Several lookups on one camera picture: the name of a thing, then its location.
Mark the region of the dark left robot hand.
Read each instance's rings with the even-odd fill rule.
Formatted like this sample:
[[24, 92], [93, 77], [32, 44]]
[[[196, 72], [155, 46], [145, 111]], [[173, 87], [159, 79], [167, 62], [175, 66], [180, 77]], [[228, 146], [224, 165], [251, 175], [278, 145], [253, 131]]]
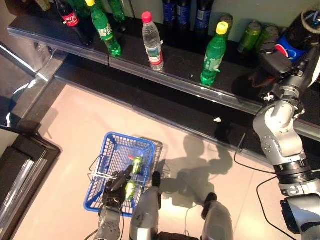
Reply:
[[126, 186], [131, 180], [133, 165], [129, 165], [125, 170], [114, 172], [112, 179], [106, 185], [102, 195], [102, 205], [121, 209], [126, 199]]

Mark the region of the dark right robot hand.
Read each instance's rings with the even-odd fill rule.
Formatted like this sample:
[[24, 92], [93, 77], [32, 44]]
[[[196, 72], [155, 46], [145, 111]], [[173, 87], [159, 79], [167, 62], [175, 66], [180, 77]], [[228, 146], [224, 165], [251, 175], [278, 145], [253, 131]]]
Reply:
[[276, 43], [269, 41], [261, 46], [259, 61], [263, 69], [278, 79], [291, 76], [302, 79], [311, 79], [320, 58], [320, 47], [312, 47], [296, 60], [291, 61], [280, 50], [276, 49]]

